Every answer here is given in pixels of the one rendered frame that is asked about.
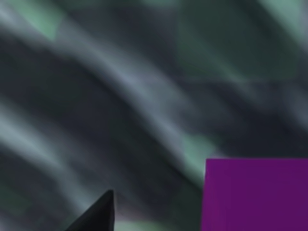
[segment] purple square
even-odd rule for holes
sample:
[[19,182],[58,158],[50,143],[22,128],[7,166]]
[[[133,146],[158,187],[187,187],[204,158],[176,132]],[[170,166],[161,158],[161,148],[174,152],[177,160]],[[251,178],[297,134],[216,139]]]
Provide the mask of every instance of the purple square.
[[202,231],[308,231],[308,159],[208,159]]

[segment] blurred fabric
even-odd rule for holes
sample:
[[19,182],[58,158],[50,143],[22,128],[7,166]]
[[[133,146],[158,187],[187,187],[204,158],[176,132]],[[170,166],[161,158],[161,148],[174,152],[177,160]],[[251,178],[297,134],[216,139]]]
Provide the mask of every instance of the blurred fabric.
[[1,0],[0,229],[200,230],[205,159],[306,157],[303,0]]

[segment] black object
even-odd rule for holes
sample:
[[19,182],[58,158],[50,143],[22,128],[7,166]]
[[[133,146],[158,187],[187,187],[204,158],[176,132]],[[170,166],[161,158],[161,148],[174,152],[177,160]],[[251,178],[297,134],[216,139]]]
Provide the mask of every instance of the black object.
[[107,191],[66,231],[114,231],[114,192]]

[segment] purple block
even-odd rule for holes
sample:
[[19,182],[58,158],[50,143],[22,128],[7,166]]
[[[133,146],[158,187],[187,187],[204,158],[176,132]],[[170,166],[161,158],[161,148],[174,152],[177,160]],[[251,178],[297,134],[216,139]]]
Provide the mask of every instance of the purple block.
[[202,231],[308,231],[308,159],[208,159]]

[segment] black triangle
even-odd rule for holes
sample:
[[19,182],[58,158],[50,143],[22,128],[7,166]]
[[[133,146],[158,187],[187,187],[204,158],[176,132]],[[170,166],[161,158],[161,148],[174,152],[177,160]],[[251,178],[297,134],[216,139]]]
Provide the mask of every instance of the black triangle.
[[66,231],[114,231],[114,192],[107,191]]

